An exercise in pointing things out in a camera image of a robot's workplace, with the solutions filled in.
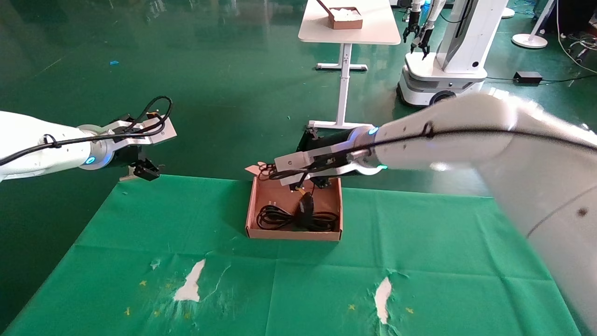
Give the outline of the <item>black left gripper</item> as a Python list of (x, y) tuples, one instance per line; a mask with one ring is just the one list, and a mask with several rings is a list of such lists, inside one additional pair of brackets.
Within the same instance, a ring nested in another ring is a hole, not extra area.
[(160, 168), (146, 158), (140, 145), (130, 145), (117, 149), (111, 158), (111, 168), (132, 167), (133, 175), (146, 181), (160, 177)]

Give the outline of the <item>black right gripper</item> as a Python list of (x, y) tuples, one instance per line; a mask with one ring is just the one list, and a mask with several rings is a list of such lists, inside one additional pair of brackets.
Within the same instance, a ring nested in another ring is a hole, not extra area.
[(305, 127), (301, 139), (297, 145), (297, 152), (315, 151), (315, 154), (328, 154), (339, 151), (339, 149), (331, 149), (332, 146), (344, 143), (350, 140), (353, 128), (345, 130), (335, 130), (324, 128), (324, 132), (320, 133), (315, 127)]

